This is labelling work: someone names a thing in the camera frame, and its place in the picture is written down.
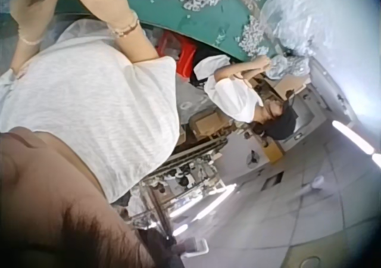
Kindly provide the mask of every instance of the red chair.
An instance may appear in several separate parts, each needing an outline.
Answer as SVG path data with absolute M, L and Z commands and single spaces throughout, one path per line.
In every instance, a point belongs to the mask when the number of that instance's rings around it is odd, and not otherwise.
M 176 72 L 183 77 L 190 78 L 193 70 L 192 62 L 196 52 L 196 46 L 189 38 L 166 30 L 159 40 L 157 48 L 159 56 L 165 56 L 165 48 L 171 42 L 177 42 L 181 50 L 179 60 L 176 62 Z

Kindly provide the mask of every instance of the white t-shirt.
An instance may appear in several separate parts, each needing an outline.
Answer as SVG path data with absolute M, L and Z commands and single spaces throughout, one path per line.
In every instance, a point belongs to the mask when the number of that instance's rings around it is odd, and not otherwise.
M 210 73 L 214 73 L 219 68 L 213 67 L 212 64 L 207 66 Z M 216 106 L 237 121 L 252 122 L 256 104 L 263 106 L 262 99 L 257 92 L 241 79 L 227 78 L 216 83 L 214 75 L 211 75 L 204 86 L 204 90 Z
M 11 89 L 0 107 L 0 131 L 23 126 L 58 137 L 114 202 L 176 145 L 176 63 L 164 57 L 132 64 L 107 44 L 107 32 L 88 32 L 83 23 L 34 57 L 11 86 L 11 70 L 0 77 L 0 92 Z M 78 38 L 75 27 L 83 33 Z

